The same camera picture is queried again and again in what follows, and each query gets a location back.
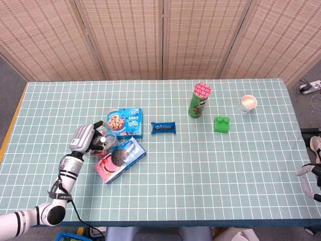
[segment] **green chip can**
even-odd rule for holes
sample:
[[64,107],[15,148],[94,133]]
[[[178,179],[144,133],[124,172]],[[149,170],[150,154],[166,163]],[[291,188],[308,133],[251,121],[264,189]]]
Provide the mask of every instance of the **green chip can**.
[[212,90],[206,83],[198,83],[194,86],[193,97],[191,99],[189,116],[198,118],[201,116],[205,103]]

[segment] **cookie box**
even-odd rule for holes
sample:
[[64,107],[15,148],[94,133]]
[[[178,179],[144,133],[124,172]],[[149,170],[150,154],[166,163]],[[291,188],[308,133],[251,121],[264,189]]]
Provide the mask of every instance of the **cookie box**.
[[145,155],[144,148],[132,137],[97,162],[94,167],[104,183],[109,184]]
[[110,132],[119,139],[142,138],[141,108],[110,109],[107,113]]

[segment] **oreo box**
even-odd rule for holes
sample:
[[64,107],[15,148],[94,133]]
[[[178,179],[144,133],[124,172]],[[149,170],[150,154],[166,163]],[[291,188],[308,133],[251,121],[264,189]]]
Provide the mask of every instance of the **oreo box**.
[[97,162],[94,167],[104,183],[109,184],[145,155],[144,148],[132,137]]

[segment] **wooden folding screen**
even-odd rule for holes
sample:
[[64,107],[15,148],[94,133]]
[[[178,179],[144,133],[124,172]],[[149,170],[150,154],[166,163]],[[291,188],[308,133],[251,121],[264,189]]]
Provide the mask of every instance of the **wooden folding screen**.
[[289,85],[321,60],[321,2],[253,1],[220,78],[280,77]]
[[165,0],[164,79],[216,79],[248,0]]
[[79,1],[110,79],[162,78],[163,1]]
[[0,53],[27,80],[105,79],[67,1],[0,4]]

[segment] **power strip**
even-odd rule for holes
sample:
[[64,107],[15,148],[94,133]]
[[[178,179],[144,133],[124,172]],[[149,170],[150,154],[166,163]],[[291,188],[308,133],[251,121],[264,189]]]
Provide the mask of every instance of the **power strip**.
[[[306,91],[303,91],[302,94],[309,94],[309,93],[320,90],[321,89],[321,80],[316,80],[314,82],[311,82],[310,85],[311,85],[311,88]],[[306,84],[300,85],[298,87],[298,89],[302,89],[305,86],[306,86]]]

